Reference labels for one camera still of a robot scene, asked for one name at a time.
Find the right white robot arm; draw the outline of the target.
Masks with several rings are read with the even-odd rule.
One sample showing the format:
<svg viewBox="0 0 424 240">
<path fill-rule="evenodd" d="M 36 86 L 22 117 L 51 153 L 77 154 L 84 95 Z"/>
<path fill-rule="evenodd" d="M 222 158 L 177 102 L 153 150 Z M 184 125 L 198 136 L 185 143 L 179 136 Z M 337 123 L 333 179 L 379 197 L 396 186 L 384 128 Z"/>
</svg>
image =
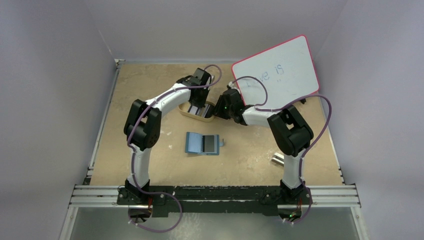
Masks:
<svg viewBox="0 0 424 240">
<path fill-rule="evenodd" d="M 283 152 L 284 172 L 281 180 L 282 200 L 288 204 L 300 198 L 304 187 L 301 155 L 310 146 L 314 133 L 293 103 L 283 109 L 259 109 L 245 105 L 238 90 L 231 88 L 219 96 L 213 114 L 243 126 L 269 128 Z"/>
</svg>

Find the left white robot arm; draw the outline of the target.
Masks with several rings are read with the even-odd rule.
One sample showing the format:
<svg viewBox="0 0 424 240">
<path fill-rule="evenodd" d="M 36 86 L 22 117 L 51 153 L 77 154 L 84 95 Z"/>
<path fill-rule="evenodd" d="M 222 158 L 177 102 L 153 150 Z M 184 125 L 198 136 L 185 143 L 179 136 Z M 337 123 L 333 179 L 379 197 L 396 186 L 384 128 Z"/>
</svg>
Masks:
<svg viewBox="0 0 424 240">
<path fill-rule="evenodd" d="M 124 188 L 136 204 L 146 203 L 152 194 L 149 191 L 149 162 L 152 148 L 161 134 L 162 118 L 185 102 L 203 107 L 213 79 L 205 69 L 197 68 L 192 75 L 177 80 L 160 95 L 146 101 L 136 99 L 132 103 L 123 129 L 131 152 L 130 173 Z"/>
</svg>

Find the blue card holder wallet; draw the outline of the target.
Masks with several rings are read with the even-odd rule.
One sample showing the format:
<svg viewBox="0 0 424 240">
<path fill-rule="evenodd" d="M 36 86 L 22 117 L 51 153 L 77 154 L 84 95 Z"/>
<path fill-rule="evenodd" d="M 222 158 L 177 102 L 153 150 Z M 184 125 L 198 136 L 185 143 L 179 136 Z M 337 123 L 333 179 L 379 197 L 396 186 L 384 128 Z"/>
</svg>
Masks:
<svg viewBox="0 0 424 240">
<path fill-rule="evenodd" d="M 185 153 L 218 156 L 220 148 L 225 144 L 224 139 L 218 134 L 201 134 L 196 132 L 187 132 L 185 139 Z"/>
</svg>

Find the grey striped credit card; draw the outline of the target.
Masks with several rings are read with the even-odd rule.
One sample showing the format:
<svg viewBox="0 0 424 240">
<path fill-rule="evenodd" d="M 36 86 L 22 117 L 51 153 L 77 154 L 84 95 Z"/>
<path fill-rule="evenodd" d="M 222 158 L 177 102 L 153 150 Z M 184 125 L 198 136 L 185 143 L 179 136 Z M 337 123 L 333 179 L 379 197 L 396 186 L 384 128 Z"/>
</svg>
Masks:
<svg viewBox="0 0 424 240">
<path fill-rule="evenodd" d="M 205 154 L 214 154 L 217 152 L 217 136 L 203 135 L 202 137 L 202 152 Z"/>
</svg>

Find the credit cards stack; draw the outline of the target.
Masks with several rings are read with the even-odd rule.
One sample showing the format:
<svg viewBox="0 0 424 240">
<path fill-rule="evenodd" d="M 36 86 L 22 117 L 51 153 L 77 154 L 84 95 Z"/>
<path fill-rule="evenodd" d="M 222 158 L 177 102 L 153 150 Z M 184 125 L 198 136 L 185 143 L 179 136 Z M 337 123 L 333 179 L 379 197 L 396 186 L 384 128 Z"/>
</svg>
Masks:
<svg viewBox="0 0 424 240">
<path fill-rule="evenodd" d="M 204 105 L 204 107 L 197 107 L 197 106 L 194 106 L 194 105 L 190 105 L 189 106 L 189 108 L 188 108 L 188 113 L 189 114 L 192 114 L 192 115 L 195 115 L 195 116 L 197 116 L 197 117 L 201 117 L 201 118 L 210 118 L 211 117 L 211 109 L 212 109 L 213 107 L 212 107 L 212 105 L 211 104 L 209 104 L 209 103 L 206 103 L 205 105 Z"/>
</svg>

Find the tan oval tray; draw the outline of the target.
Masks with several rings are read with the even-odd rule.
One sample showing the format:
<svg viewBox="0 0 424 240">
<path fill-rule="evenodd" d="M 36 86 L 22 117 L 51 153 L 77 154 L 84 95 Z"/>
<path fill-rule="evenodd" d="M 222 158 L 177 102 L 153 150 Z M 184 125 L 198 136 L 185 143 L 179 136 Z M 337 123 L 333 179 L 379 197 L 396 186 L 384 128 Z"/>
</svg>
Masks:
<svg viewBox="0 0 424 240">
<path fill-rule="evenodd" d="M 205 123 L 209 123 L 215 118 L 213 114 L 214 108 L 215 104 L 209 101 L 206 101 L 204 107 L 197 107 L 189 102 L 182 103 L 178 106 L 181 115 Z"/>
</svg>

